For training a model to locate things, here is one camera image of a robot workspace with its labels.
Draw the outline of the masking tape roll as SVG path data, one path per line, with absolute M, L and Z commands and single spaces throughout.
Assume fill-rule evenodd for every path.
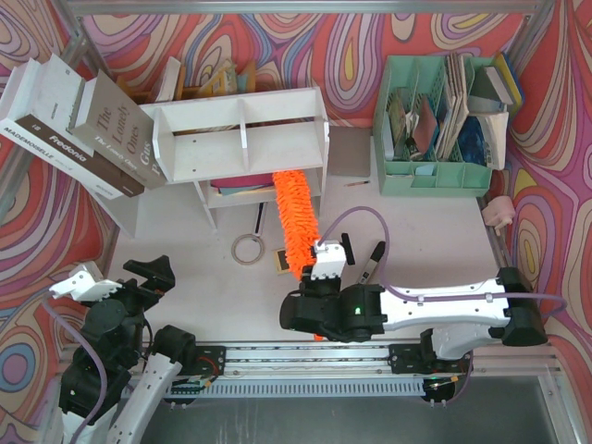
M 236 263 L 254 265 L 264 257 L 265 244 L 258 235 L 243 234 L 233 241 L 230 253 Z

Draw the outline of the orange microfiber duster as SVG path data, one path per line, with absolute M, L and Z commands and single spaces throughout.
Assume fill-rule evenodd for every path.
M 320 239 L 310 188 L 302 170 L 275 172 L 273 181 L 287 263 L 291 274 L 300 281 L 302 270 L 314 263 L 311 248 Z

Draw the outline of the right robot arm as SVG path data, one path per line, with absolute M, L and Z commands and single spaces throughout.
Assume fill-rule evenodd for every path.
M 337 277 L 304 277 L 281 304 L 281 327 L 346 343 L 423 326 L 430 342 L 425 357 L 442 361 L 497 342 L 531 347 L 548 341 L 532 287 L 515 267 L 468 286 L 407 289 L 406 299 L 378 284 L 340 284 Z

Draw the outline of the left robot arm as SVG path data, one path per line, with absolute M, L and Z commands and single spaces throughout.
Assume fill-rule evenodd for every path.
M 140 442 L 174 378 L 197 363 L 195 337 L 177 327 L 161 328 L 148 349 L 142 346 L 146 311 L 176 285 L 168 256 L 123 267 L 134 278 L 106 279 L 89 262 L 49 290 L 54 299 L 69 296 L 88 309 L 79 329 L 51 314 L 80 344 L 61 376 L 59 408 L 69 443 Z

